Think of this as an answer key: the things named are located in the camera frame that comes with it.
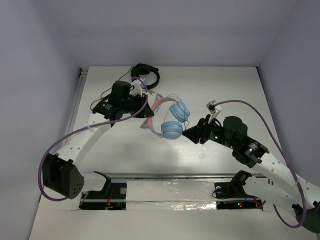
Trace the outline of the pink blue cat-ear headphones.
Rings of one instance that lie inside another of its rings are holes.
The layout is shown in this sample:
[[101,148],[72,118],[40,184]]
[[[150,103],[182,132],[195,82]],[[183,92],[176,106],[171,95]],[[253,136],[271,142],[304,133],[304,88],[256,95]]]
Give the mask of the pink blue cat-ear headphones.
[[[154,127],[154,118],[162,104],[167,102],[171,102],[171,105],[169,106],[163,122],[160,125],[160,132],[158,132]],[[153,110],[154,116],[147,117],[140,128],[143,130],[150,130],[159,138],[171,141],[176,140],[182,135],[183,131],[186,130],[190,123],[190,111],[186,104],[176,94],[163,96],[160,93],[156,93],[154,103],[150,108]]]

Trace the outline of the silver foil tape strip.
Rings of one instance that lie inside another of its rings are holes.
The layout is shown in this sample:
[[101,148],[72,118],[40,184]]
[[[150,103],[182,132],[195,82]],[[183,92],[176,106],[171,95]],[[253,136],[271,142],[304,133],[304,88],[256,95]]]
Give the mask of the silver foil tape strip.
[[136,180],[126,188],[129,211],[204,211],[216,210],[212,181]]

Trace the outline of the black headphones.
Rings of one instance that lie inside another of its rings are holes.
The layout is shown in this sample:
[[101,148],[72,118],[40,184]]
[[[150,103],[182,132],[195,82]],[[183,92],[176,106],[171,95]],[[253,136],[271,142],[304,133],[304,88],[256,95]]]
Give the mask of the black headphones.
[[133,81],[134,78],[140,78],[141,76],[147,76],[150,73],[153,73],[156,76],[156,81],[152,84],[147,85],[146,87],[149,90],[154,89],[160,82],[160,74],[159,74],[159,69],[156,67],[153,67],[148,64],[144,63],[138,63],[137,65],[133,66],[130,69],[130,76],[131,80]]

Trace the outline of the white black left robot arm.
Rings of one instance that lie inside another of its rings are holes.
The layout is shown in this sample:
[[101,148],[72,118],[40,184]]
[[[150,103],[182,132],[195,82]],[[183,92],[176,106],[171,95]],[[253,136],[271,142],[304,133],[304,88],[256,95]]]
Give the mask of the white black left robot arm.
[[100,197],[108,196],[111,178],[98,171],[81,173],[80,167],[99,138],[116,123],[154,116],[148,99],[149,88],[142,78],[116,81],[111,93],[94,106],[84,126],[57,140],[44,153],[37,176],[41,194],[54,202],[57,199],[50,197],[44,188],[62,195],[62,201],[91,191]]

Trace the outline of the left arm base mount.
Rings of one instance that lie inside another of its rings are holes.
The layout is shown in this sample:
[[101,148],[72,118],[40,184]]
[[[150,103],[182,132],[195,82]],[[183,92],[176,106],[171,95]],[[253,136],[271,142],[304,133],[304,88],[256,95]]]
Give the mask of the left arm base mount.
[[126,210],[126,182],[112,182],[112,178],[98,171],[94,171],[106,182],[102,190],[91,190],[83,193],[79,208],[81,210]]

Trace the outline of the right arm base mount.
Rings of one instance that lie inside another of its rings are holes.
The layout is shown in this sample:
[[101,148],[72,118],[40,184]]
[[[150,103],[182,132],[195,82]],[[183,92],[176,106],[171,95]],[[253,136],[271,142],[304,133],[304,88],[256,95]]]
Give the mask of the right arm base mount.
[[211,196],[217,200],[218,210],[262,210],[265,201],[245,192],[246,180],[252,178],[249,172],[240,170],[229,182],[217,182]]

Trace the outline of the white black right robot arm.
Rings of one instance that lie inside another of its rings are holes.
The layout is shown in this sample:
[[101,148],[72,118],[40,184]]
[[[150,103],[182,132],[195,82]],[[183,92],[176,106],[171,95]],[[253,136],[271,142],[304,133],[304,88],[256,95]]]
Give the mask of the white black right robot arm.
[[182,134],[195,144],[211,140],[232,150],[232,156],[241,164],[270,180],[254,177],[240,170],[230,182],[218,183],[213,195],[220,200],[257,197],[290,213],[312,233],[320,232],[320,188],[302,177],[293,177],[290,169],[281,163],[257,140],[247,135],[248,127],[236,116],[228,116],[222,125],[201,118],[197,125]]

